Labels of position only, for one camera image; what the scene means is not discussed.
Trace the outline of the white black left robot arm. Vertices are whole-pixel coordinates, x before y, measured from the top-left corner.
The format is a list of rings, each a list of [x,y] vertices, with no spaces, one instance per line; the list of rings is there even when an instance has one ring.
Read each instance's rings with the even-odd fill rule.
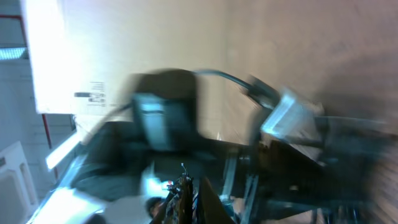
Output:
[[[199,79],[237,83],[254,103],[243,142],[198,129]],[[151,223],[397,222],[397,123],[381,97],[327,95],[331,108],[218,70],[154,70],[129,101],[69,145],[59,186],[104,202],[147,197]]]

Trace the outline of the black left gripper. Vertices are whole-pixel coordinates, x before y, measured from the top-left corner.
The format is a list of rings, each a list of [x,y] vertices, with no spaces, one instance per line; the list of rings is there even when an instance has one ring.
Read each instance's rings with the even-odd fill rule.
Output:
[[[310,212],[310,222],[375,223],[378,164],[397,136],[370,121],[320,118],[320,137],[230,144],[232,195],[244,199],[241,223],[279,221]]]

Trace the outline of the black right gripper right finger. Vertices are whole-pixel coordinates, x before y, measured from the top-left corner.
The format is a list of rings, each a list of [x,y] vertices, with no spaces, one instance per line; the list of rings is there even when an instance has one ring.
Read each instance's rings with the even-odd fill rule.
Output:
[[[210,181],[203,177],[197,198],[197,223],[199,224],[235,224],[227,214]]]

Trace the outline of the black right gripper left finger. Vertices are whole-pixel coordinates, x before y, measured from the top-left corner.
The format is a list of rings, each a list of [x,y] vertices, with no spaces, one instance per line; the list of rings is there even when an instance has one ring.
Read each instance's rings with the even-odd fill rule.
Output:
[[[181,163],[183,173],[168,186],[169,194],[160,206],[156,216],[150,224],[192,224],[193,222],[193,178]]]

